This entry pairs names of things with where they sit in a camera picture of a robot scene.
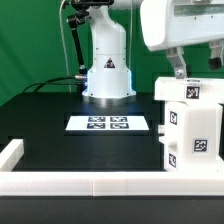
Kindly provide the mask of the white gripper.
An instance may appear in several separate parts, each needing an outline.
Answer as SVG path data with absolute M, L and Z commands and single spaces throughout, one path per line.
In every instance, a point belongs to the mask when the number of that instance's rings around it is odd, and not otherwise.
M 140 18 L 145 45 L 150 51 L 167 49 L 177 79 L 187 75 L 180 46 L 211 41 L 209 67 L 223 67 L 224 0 L 143 0 Z

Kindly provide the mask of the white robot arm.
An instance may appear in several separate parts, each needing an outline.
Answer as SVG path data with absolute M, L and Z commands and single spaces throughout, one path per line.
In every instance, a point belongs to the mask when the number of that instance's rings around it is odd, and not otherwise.
M 166 52 L 176 78 L 187 76 L 185 46 L 208 43 L 210 67 L 224 65 L 224 0 L 114 0 L 112 7 L 140 10 L 145 45 L 151 51 Z M 82 96 L 91 102 L 119 103 L 136 92 L 126 66 L 126 31 L 110 18 L 108 10 L 105 5 L 92 5 L 88 10 L 93 64 Z

